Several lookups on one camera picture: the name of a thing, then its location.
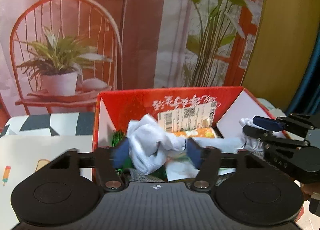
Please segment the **wooden wall panel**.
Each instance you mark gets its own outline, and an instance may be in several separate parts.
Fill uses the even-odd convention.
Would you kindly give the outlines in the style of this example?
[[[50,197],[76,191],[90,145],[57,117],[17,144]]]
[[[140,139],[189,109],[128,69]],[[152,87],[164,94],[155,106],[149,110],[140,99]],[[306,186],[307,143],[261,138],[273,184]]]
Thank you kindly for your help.
[[[285,111],[303,78],[319,26],[319,0],[264,0],[242,85]]]

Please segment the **white cloth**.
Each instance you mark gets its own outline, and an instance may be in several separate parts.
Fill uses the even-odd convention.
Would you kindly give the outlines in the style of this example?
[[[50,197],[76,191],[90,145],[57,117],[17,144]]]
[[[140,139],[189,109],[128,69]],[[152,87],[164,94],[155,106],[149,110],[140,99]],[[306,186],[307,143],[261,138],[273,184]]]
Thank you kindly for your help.
[[[168,155],[178,155],[187,151],[187,138],[165,132],[157,121],[146,114],[140,120],[129,122],[127,138],[130,143],[129,155],[134,167],[148,175],[167,160]],[[252,152],[263,158],[263,144],[249,136],[235,138],[203,138],[195,137],[200,147],[212,146],[224,153],[237,153],[240,149]]]

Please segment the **red strawberry cardboard box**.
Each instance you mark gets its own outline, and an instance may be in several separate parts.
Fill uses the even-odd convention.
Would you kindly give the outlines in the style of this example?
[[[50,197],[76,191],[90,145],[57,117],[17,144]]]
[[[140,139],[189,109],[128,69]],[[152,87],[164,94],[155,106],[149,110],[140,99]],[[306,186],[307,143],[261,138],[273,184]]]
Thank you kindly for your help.
[[[217,138],[243,137],[253,117],[269,117],[268,110],[243,87],[181,87],[106,91],[98,95],[93,147],[111,146],[116,131],[127,133],[131,120],[152,116],[165,132],[212,127]],[[198,170],[187,153],[168,155],[169,181],[192,179]]]

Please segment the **patterned white tablecloth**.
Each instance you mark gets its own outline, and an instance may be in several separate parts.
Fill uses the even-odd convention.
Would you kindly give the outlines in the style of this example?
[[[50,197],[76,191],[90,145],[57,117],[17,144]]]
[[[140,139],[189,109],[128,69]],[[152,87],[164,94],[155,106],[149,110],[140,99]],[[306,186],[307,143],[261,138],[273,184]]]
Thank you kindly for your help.
[[[73,149],[86,154],[93,148],[88,136],[2,137],[1,169],[10,167],[10,173],[1,186],[1,229],[255,229],[184,183],[130,183],[120,192],[96,196],[93,170],[73,168],[72,155]],[[67,208],[24,196],[26,179],[49,173],[55,179],[42,180],[34,193],[52,184],[67,200],[80,182],[89,190]]]

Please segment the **orange floral oven mitt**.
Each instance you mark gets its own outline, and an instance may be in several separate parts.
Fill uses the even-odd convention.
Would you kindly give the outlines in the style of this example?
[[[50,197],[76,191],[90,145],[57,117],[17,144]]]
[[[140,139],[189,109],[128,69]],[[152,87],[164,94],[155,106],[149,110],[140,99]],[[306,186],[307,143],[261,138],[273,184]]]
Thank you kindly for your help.
[[[173,133],[175,136],[184,138],[217,138],[217,135],[212,127],[197,128],[189,131],[178,131]]]

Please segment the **printed living room backdrop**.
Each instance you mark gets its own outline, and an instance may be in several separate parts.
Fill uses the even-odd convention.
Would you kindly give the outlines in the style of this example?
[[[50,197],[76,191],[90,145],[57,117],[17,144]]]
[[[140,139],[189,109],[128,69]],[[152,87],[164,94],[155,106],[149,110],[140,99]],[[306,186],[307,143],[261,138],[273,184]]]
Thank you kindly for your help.
[[[91,111],[103,89],[239,86],[262,0],[1,0],[1,124]],[[106,61],[60,75],[25,67],[44,30],[81,37]]]

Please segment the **grey knitted cloth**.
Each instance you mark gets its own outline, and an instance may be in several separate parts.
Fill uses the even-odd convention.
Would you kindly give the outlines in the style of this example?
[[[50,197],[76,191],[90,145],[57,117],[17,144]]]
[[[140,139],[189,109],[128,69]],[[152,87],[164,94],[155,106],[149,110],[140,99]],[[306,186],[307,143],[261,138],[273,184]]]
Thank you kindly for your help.
[[[147,182],[147,183],[160,183],[160,182],[165,182],[162,179],[159,179],[158,177],[155,177],[153,175],[144,175],[140,171],[136,169],[125,169],[124,170],[124,175],[128,178],[129,181],[131,182]]]

